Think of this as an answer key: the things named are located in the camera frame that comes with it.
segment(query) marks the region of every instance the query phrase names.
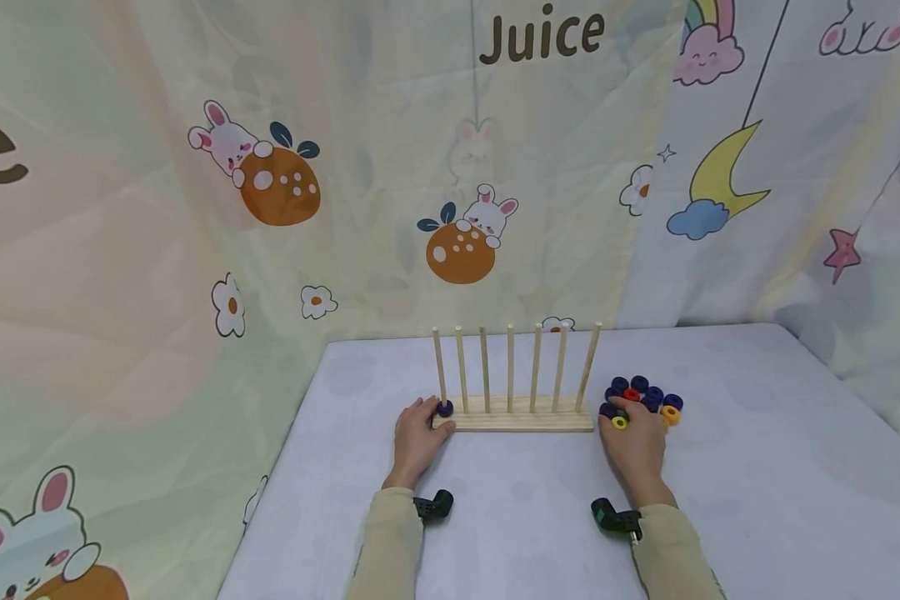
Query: left hand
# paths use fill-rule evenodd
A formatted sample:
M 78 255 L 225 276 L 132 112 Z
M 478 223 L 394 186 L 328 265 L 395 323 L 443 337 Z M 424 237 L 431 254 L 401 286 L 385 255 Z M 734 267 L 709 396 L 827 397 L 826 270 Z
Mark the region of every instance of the left hand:
M 430 467 L 438 450 L 457 429 L 453 421 L 437 429 L 430 428 L 430 419 L 437 411 L 439 400 L 431 396 L 407 406 L 396 419 L 393 436 L 393 469 L 382 488 L 410 488 L 416 490 L 420 475 Z

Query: cloud illustration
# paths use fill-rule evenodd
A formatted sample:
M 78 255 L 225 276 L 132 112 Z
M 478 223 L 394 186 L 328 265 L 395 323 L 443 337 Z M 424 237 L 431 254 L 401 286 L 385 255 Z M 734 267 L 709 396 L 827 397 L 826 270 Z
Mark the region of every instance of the cloud illustration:
M 673 81 L 684 86 L 694 83 L 707 86 L 717 77 L 733 73 L 743 62 L 744 51 L 734 36 L 720 39 L 715 26 L 703 25 L 692 31 L 683 44 Z
M 712 200 L 690 202 L 686 210 L 682 210 L 667 221 L 667 230 L 673 235 L 686 235 L 692 240 L 702 240 L 709 233 L 719 232 L 727 225 L 730 211 L 723 204 Z

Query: orange ring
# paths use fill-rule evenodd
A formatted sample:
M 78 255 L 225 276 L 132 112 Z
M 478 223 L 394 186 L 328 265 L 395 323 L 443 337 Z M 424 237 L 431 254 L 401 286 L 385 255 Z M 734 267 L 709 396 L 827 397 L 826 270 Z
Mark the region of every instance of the orange ring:
M 680 412 L 673 406 L 664 406 L 660 408 L 660 415 L 663 415 L 663 419 L 668 425 L 680 423 Z

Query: pink cloud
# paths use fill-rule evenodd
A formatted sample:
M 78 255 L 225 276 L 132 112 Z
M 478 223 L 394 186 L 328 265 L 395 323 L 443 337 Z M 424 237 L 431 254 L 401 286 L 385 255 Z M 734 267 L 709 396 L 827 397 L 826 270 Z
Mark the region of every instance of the pink cloud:
M 744 62 L 744 51 L 734 36 L 720 39 L 714 25 L 703 25 L 690 33 L 677 59 L 673 81 L 692 86 L 693 83 L 716 81 L 726 73 L 733 73 Z

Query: tabletop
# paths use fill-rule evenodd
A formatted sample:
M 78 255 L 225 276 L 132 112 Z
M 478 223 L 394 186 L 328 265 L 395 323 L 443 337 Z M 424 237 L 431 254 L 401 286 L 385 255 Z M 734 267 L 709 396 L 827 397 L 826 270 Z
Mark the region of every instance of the tabletop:
M 589 337 L 569 334 L 566 402 Z M 506 336 L 487 346 L 492 393 L 506 393 Z M 479 403 L 479 338 L 464 347 Z M 455 340 L 442 350 L 455 396 Z M 558 335 L 545 334 L 541 390 L 553 389 L 557 353 Z M 533 335 L 517 335 L 515 393 L 528 393 L 532 354 Z M 610 380 L 634 374 L 684 399 L 663 474 L 728 598 L 900 598 L 900 437 L 785 329 L 604 331 L 590 413 Z M 430 394 L 430 338 L 331 343 L 218 598 L 343 598 L 395 419 Z M 644 598 L 627 542 L 604 535 L 589 511 L 600 497 L 628 508 L 596 432 L 457 432 L 417 495 L 439 488 L 455 502 L 426 528 L 418 599 Z

